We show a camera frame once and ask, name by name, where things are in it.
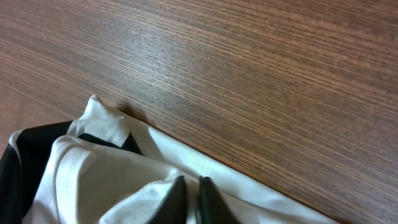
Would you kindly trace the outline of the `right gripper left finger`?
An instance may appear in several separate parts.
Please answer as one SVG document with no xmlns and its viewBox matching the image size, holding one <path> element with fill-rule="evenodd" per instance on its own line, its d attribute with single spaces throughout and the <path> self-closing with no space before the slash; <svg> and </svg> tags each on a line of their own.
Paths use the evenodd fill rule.
<svg viewBox="0 0 398 224">
<path fill-rule="evenodd" d="M 178 176 L 148 224 L 186 224 L 188 213 L 187 186 Z"/>
</svg>

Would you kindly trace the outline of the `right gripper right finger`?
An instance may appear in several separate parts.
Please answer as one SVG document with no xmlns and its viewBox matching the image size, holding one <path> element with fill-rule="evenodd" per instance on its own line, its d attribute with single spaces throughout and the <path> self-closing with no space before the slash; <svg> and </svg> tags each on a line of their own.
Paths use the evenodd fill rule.
<svg viewBox="0 0 398 224">
<path fill-rule="evenodd" d="M 240 224 L 210 177 L 199 179 L 201 224 Z"/>
</svg>

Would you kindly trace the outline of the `white t-shirt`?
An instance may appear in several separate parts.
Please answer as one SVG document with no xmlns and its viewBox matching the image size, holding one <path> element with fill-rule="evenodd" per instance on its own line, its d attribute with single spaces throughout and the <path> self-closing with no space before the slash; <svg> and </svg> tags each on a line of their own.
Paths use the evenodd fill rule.
<svg viewBox="0 0 398 224">
<path fill-rule="evenodd" d="M 82 116 L 14 132 L 1 158 L 2 223 L 147 223 L 178 176 L 186 223 L 210 177 L 240 223 L 330 219 L 92 96 Z"/>
</svg>

